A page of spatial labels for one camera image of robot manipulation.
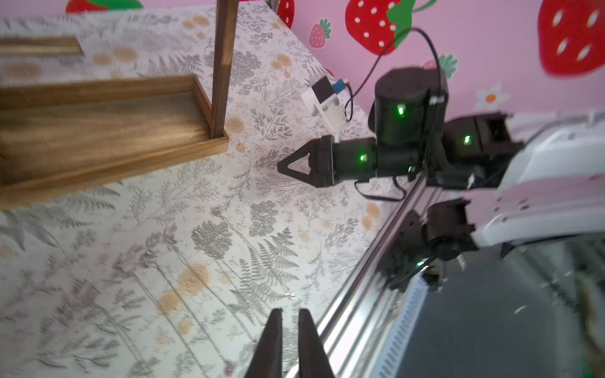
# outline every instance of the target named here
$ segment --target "wooden tray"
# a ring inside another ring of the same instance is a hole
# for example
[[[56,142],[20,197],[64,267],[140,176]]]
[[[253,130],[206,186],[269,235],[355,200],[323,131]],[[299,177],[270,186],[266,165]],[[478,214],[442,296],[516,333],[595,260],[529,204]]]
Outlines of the wooden tray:
[[[82,55],[75,37],[0,37],[0,56]]]
[[[211,117],[195,76],[0,88],[0,209],[225,152]]]

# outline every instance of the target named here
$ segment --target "strawberry decal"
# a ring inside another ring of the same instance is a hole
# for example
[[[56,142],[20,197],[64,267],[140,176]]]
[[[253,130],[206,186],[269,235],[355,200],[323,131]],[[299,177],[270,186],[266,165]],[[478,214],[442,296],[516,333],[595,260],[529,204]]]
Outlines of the strawberry decal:
[[[323,48],[325,46],[325,40],[330,39],[330,26],[332,24],[327,18],[319,21],[318,24],[313,25],[311,28],[311,34],[309,35],[309,46],[312,48]]]
[[[280,6],[277,8],[277,15],[281,20],[292,29],[294,21],[294,0],[281,0]]]
[[[546,73],[575,76],[596,70],[605,64],[605,2],[544,0],[538,36]]]
[[[414,8],[416,0],[350,0],[345,11],[347,31],[354,40],[369,52],[380,55],[395,36],[412,26],[412,13],[425,10],[437,0]],[[388,48],[385,55],[392,53],[407,37],[402,34]]]
[[[116,10],[143,8],[137,0],[70,0],[65,6],[67,13],[90,10]]]
[[[454,74],[456,73],[456,70],[458,69],[458,58],[456,58],[452,54],[449,54],[449,55],[441,54],[439,56],[439,66],[441,67],[443,72],[445,72],[445,77],[447,77],[448,80],[450,80],[452,77],[454,77]],[[422,65],[422,68],[426,68],[427,70],[432,70],[434,68],[437,68],[437,64],[435,63],[434,59],[431,59],[431,60],[424,62],[424,64]]]

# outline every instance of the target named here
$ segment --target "black cable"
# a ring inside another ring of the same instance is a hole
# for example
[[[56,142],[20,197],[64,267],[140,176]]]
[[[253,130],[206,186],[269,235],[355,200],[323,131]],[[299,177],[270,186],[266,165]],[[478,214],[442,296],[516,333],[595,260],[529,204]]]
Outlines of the black cable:
[[[367,83],[368,79],[372,75],[372,72],[374,72],[374,69],[378,65],[378,62],[380,61],[380,58],[382,58],[382,56],[384,55],[384,53],[386,53],[387,50],[389,48],[391,48],[391,46],[393,46],[393,44],[395,43],[395,41],[397,39],[399,39],[399,37],[403,36],[404,34],[407,34],[407,33],[411,32],[411,31],[415,31],[416,33],[420,33],[420,35],[422,35],[424,37],[424,39],[426,40],[426,42],[428,43],[428,46],[431,48],[431,52],[433,54],[433,58],[435,59],[435,65],[437,66],[437,78],[439,80],[439,92],[438,93],[441,93],[441,90],[442,90],[442,85],[441,85],[441,64],[439,64],[439,55],[437,55],[437,50],[435,50],[435,46],[433,45],[433,41],[431,41],[431,38],[428,36],[428,34],[423,29],[420,29],[420,28],[417,28],[417,27],[411,27],[409,29],[402,30],[399,33],[397,33],[395,35],[395,38],[393,38],[393,40],[391,42],[387,43],[387,45],[384,47],[384,49],[382,49],[382,52],[380,53],[380,55],[378,56],[378,58],[376,58],[376,61],[374,62],[374,65],[372,66],[370,72],[365,77],[364,81],[361,83],[361,85],[359,86],[359,88],[357,88],[357,90],[355,91],[355,93],[353,93],[353,95],[351,96],[351,98],[345,104],[345,106],[344,106],[345,109],[348,106],[348,103],[349,102],[351,102],[351,103],[353,102],[353,98],[355,96],[357,96],[357,93],[359,93],[359,91],[361,90],[361,88],[363,88],[364,85],[365,85],[365,83]],[[349,120],[351,120],[352,118],[353,118],[353,111],[351,111],[351,118]]]
[[[357,183],[358,182],[359,182],[359,180],[355,181],[355,183],[353,183],[353,186],[357,190],[357,193],[361,194],[361,196],[364,197],[366,200],[399,202],[399,201],[403,201],[405,199],[405,197],[407,197],[407,195],[408,195],[408,191],[406,191],[404,188],[402,188],[401,186],[399,186],[399,183],[397,182],[397,177],[396,176],[393,176],[393,185],[395,185],[395,187],[397,189],[399,189],[403,193],[403,195],[401,196],[401,198],[383,197],[381,195],[364,194],[361,191],[359,191],[359,188],[357,187]]]
[[[351,115],[347,118],[347,122],[350,122],[353,119],[353,90],[351,89],[351,83],[345,83],[348,89],[348,101],[351,101]],[[347,107],[344,108],[344,115],[347,116]]]
[[[424,269],[428,264],[432,263],[433,261],[435,261],[435,259],[437,259],[437,256],[431,256],[428,259],[426,259],[424,261],[424,263],[419,266],[416,267],[416,269],[412,270],[411,273],[405,275],[403,278],[401,278],[401,276],[399,277],[395,277],[393,279],[394,282],[392,282],[391,284],[388,285],[388,288],[391,290],[395,290],[396,288],[399,288],[401,286],[403,286],[404,283],[406,283],[408,281],[408,279],[410,279],[411,277],[415,276],[416,274],[418,274],[422,269]]]

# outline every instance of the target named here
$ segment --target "floral tablecloth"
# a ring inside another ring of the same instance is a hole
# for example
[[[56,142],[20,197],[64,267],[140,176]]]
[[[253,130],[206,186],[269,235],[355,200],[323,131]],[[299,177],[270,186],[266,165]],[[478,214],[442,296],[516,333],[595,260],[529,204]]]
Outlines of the floral tablecloth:
[[[4,36],[76,35],[85,55],[1,59],[0,83],[195,73],[210,93],[215,14],[5,21]],[[389,213],[351,183],[318,190],[275,169],[328,133],[300,100],[324,73],[264,2],[242,3],[227,153],[4,212],[0,376],[242,376],[274,307],[291,366],[297,309],[321,318]],[[342,136],[367,133],[356,109]]]

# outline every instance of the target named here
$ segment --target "black mount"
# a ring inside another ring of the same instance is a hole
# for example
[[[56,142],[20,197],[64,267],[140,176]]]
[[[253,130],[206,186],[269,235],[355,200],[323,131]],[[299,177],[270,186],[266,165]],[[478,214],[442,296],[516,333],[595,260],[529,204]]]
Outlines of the black mount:
[[[404,292],[410,279],[436,259],[449,261],[460,253],[477,250],[471,238],[474,224],[468,224],[465,207],[469,201],[456,200],[432,205],[427,211],[427,220],[422,222],[415,211],[406,214],[397,236],[389,246],[389,252],[379,263],[389,278],[389,288]],[[439,285],[438,275],[424,273],[424,278],[433,288]]]

